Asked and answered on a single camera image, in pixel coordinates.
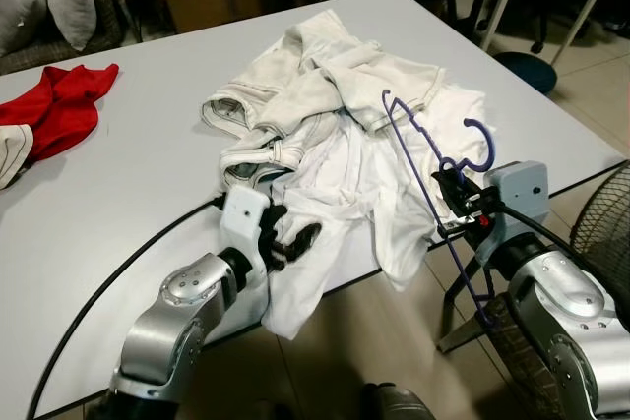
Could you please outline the blue round stool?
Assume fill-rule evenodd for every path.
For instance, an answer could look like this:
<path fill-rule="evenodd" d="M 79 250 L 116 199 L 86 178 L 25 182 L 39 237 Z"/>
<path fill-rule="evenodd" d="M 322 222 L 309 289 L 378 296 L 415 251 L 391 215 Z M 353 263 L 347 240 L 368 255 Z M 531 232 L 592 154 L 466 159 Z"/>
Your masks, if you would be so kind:
<path fill-rule="evenodd" d="M 553 66 L 540 57 L 516 51 L 500 52 L 492 57 L 539 93 L 550 93 L 558 82 Z"/>

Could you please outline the purple plastic hanger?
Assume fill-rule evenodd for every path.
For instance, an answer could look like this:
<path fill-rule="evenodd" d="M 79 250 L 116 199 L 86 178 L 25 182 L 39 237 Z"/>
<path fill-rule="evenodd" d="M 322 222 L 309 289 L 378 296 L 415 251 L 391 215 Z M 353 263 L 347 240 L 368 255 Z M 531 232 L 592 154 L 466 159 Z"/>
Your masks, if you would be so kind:
<path fill-rule="evenodd" d="M 492 142 L 492 133 L 490 129 L 481 122 L 481 120 L 477 120 L 475 118 L 465 118 L 463 120 L 464 127 L 476 129 L 479 133 L 481 133 L 482 137 L 484 138 L 486 144 L 485 159 L 481 163 L 476 163 L 469 159 L 467 156 L 464 156 L 464 158 L 461 158 L 459 160 L 454 159 L 452 156 L 445 156 L 444 153 L 442 153 L 442 151 L 438 148 L 435 140 L 433 140 L 431 133 L 429 133 L 427 129 L 423 127 L 423 125 L 419 124 L 417 120 L 415 120 L 414 111 L 410 109 L 410 107 L 406 105 L 404 101 L 401 101 L 400 99 L 392 99 L 391 93 L 392 92 L 390 91 L 390 89 L 383 89 L 381 92 L 381 102 L 384 109 L 384 115 L 386 115 L 388 122 L 390 122 L 391 124 L 393 134 L 395 134 L 396 140 L 398 142 L 398 149 L 401 150 L 402 155 L 405 157 L 406 163 L 409 166 L 409 171 L 410 173 L 412 173 L 415 183 L 417 183 L 418 187 L 421 188 L 421 194 L 424 198 L 424 203 L 427 204 L 429 214 L 431 214 L 431 216 L 433 217 L 433 222 L 435 222 L 435 230 L 437 231 L 438 225 L 446 221 L 442 219 L 441 214 L 437 211 L 435 200 L 433 200 L 431 192 L 429 192 L 428 187 L 426 186 L 426 178 L 421 177 L 421 173 L 419 173 L 419 169 L 417 168 L 417 165 L 415 165 L 415 160 L 413 158 L 413 155 L 410 154 L 409 147 L 407 147 L 404 134 L 402 134 L 402 131 L 400 127 L 398 127 L 398 123 L 396 122 L 395 111 L 404 111 L 407 115 L 407 122 L 409 122 L 414 130 L 421 134 L 421 136 L 424 138 L 424 141 L 427 142 L 428 149 L 431 150 L 431 153 L 433 154 L 433 156 L 435 156 L 435 159 L 437 160 L 438 171 L 441 171 L 441 169 L 454 168 L 458 169 L 458 171 L 463 172 L 465 176 L 467 176 L 467 173 L 465 173 L 465 169 L 471 169 L 475 173 L 485 173 L 487 171 L 490 171 L 492 163 L 494 163 L 496 156 L 495 144 L 494 142 Z M 469 218 L 468 216 L 458 216 L 451 219 L 451 221 L 473 221 L 473 219 Z M 442 239 L 441 237 L 441 243 L 447 246 L 447 249 L 449 249 L 449 253 L 451 254 L 451 257 L 453 257 L 454 262 L 460 263 L 461 260 L 459 259 L 458 254 L 456 254 L 453 240 Z M 489 300 L 492 299 L 491 294 L 486 293 L 485 295 L 489 295 Z M 485 312 L 485 306 L 487 303 L 489 302 L 484 302 L 481 304 L 480 312 L 482 315 L 482 322 L 490 321 L 489 316 L 487 316 Z"/>

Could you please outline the white cap with dark trim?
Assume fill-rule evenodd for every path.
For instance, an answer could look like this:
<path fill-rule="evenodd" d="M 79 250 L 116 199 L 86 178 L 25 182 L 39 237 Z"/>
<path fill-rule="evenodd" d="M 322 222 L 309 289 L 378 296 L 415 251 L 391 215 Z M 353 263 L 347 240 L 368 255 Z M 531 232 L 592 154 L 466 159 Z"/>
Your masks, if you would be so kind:
<path fill-rule="evenodd" d="M 0 125 L 0 190 L 22 176 L 32 146 L 34 132 L 29 125 Z"/>

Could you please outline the cream trousers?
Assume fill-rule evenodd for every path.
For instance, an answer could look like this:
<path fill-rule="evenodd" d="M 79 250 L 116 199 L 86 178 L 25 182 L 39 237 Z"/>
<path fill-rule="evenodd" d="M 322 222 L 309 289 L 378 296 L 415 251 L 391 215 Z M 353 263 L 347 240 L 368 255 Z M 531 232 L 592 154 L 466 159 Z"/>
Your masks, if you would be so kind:
<path fill-rule="evenodd" d="M 293 171 L 306 152 L 350 115 L 365 132 L 390 124 L 386 100 L 424 106 L 445 83 L 435 65 L 388 54 L 351 36 L 332 10 L 289 26 L 237 77 L 202 105 L 204 123 L 237 142 L 220 154 L 228 180 Z"/>

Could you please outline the plain red cloth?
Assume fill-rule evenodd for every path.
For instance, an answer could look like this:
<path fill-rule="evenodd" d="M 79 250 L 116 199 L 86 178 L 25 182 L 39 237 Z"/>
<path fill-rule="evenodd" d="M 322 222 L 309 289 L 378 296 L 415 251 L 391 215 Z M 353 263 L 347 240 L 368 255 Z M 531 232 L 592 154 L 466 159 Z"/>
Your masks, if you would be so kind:
<path fill-rule="evenodd" d="M 0 125 L 29 125 L 34 133 L 26 165 L 71 149 L 97 127 L 95 102 L 116 82 L 120 68 L 78 65 L 71 70 L 45 66 L 40 82 L 22 96 L 0 102 Z"/>

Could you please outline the dark grey pillow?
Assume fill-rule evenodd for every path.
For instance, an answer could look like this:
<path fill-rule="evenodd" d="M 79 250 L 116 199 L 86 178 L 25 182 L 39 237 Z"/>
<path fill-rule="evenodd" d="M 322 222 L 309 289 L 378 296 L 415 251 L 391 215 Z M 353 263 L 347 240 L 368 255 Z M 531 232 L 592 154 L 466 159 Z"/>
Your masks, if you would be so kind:
<path fill-rule="evenodd" d="M 48 0 L 0 0 L 0 57 L 31 45 L 46 16 Z"/>

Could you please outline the white T-shirt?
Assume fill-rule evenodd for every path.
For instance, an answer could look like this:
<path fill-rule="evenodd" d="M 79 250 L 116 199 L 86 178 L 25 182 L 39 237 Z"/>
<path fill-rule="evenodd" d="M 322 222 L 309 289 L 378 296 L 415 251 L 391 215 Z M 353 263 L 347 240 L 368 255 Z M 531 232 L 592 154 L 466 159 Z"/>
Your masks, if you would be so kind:
<path fill-rule="evenodd" d="M 302 228 L 320 227 L 310 249 L 272 275 L 267 330 L 296 338 L 335 270 L 354 257 L 355 228 L 372 231 L 365 257 L 397 291 L 409 288 L 438 241 L 438 226 L 453 218 L 437 195 L 438 158 L 485 157 L 485 141 L 470 125 L 485 118 L 485 100 L 484 92 L 444 86 L 428 104 L 397 110 L 378 131 L 365 131 L 346 111 L 327 111 L 316 115 L 312 134 L 280 140 L 255 131 L 221 152 L 225 187 L 269 183 L 286 206 L 284 243 Z"/>

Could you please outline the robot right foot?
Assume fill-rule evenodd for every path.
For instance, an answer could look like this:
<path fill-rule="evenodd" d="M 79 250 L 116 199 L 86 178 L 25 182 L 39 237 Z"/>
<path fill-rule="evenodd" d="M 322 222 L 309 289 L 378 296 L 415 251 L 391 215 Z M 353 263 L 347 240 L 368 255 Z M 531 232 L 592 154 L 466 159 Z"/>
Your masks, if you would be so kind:
<path fill-rule="evenodd" d="M 436 420 L 421 398 L 393 383 L 366 384 L 360 393 L 360 420 Z"/>

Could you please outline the grey metal table leg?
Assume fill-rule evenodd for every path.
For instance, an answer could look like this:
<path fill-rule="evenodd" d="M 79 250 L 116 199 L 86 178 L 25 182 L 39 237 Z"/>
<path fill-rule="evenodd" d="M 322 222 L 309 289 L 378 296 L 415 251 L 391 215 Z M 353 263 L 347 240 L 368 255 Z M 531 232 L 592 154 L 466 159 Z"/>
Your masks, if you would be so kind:
<path fill-rule="evenodd" d="M 442 304 L 441 322 L 438 326 L 436 348 L 441 354 L 449 354 L 464 345 L 476 342 L 486 335 L 482 325 L 481 304 L 489 302 L 489 295 L 478 294 L 473 280 L 481 272 L 482 262 L 468 254 L 460 263 L 453 263 L 456 277 L 447 285 Z M 461 294 L 472 299 L 472 314 L 464 317 L 461 314 L 459 300 Z"/>

